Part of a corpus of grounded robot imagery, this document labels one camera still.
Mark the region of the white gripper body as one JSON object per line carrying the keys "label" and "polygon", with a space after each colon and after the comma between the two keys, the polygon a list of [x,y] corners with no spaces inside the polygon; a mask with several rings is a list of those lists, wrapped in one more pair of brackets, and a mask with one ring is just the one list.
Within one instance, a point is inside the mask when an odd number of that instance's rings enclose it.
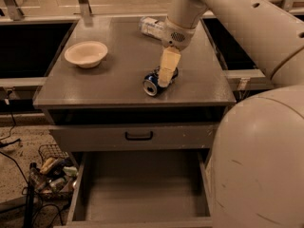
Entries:
{"label": "white gripper body", "polygon": [[186,49],[195,34],[194,28],[182,28],[165,18],[161,33],[161,43],[164,48]]}

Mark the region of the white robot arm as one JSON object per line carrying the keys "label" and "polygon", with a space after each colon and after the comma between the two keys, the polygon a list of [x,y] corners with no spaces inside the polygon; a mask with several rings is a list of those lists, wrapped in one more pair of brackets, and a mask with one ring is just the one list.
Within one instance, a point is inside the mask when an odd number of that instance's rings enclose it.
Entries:
{"label": "white robot arm", "polygon": [[304,227],[304,23],[267,0],[173,0],[159,84],[210,10],[273,84],[221,120],[212,151],[214,228]]}

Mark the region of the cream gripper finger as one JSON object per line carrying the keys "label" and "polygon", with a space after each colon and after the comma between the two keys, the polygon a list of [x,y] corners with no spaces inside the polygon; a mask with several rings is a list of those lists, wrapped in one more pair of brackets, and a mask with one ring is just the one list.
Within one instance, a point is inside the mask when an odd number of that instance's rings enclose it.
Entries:
{"label": "cream gripper finger", "polygon": [[181,53],[176,47],[167,47],[163,50],[158,80],[160,87],[169,86],[180,59]]}

